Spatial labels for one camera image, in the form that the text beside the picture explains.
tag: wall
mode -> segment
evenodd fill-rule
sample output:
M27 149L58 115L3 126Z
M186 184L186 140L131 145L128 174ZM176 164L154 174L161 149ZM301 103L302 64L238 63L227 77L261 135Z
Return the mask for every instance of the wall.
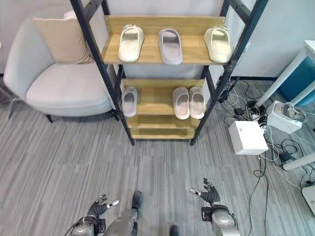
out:
M314 9L315 0L269 0L233 74L279 76L304 40L315 40Z
M223 0L109 0L112 14L131 15L213 15L220 13ZM250 9L254 0L243 0ZM15 33L33 12L69 4L68 0L0 0L0 73ZM314 0L269 0L251 39L251 46L234 71L236 76L278 76L303 46L304 39L315 39ZM234 46L243 27L241 20L229 10L228 27ZM136 77L194 77L200 66L127 66L126 72ZM220 68L214 67L214 77Z

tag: chair leg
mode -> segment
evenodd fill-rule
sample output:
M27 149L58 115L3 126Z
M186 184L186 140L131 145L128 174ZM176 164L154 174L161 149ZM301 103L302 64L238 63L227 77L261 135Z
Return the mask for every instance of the chair leg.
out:
M12 98L11 101L10 101L10 108L9 108L9 113L8 113L8 116L7 116L7 120L10 119L12 113L13 113L13 110L14 110L14 105L15 103L19 102L19 101L22 101L20 98Z
M112 110L110 111L110 113L114 116L114 118L115 118L117 121L119 121L119 118L118 118L118 116L117 116L117 112L116 112L114 109L112 109Z
M50 123L53 123L53 120L51 119L51 115L46 115L47 119L49 120Z

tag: white desk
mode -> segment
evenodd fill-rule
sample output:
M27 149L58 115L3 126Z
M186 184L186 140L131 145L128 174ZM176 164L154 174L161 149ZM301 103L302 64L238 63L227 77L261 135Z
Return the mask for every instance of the white desk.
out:
M284 72L279 76L279 78L264 93L264 95L257 101L256 103L257 106L260 107L265 101L267 101L267 99L280 87L280 85L290 76L290 74L301 64L301 62L306 57L310 57L313 61L315 61L315 41L305 40L304 42L305 42L305 47L295 57L295 59L290 63L290 65L284 70ZM292 99L291 103L293 105L297 104L299 101L301 101L314 89L315 89L315 81L313 81L302 92L300 92L294 99Z

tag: baseboard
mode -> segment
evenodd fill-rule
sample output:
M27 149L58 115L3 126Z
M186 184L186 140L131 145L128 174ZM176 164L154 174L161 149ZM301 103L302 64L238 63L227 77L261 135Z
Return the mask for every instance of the baseboard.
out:
M240 77L240 80L265 80L265 81L275 81L277 77L250 77L250 76L231 76L231 80L236 80Z

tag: slipper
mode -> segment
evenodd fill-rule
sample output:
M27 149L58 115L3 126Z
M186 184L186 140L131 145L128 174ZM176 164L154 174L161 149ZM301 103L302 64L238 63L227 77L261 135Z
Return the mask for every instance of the slipper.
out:
M136 25L126 25L120 37L118 57L124 62L135 62L140 56L144 34Z
M173 91L173 105L175 116L178 119L189 117L189 94L185 87L176 88Z
M133 117L137 113L137 90L127 87L122 93L123 113L125 117Z
M212 61L226 63L231 56L230 38L227 30L223 28L207 29L204 40Z
M199 87L189 89L189 111L190 116L195 119L201 119L205 115L205 98Z
M162 61L165 64L179 65L183 62L181 38L176 30L162 29L157 39Z

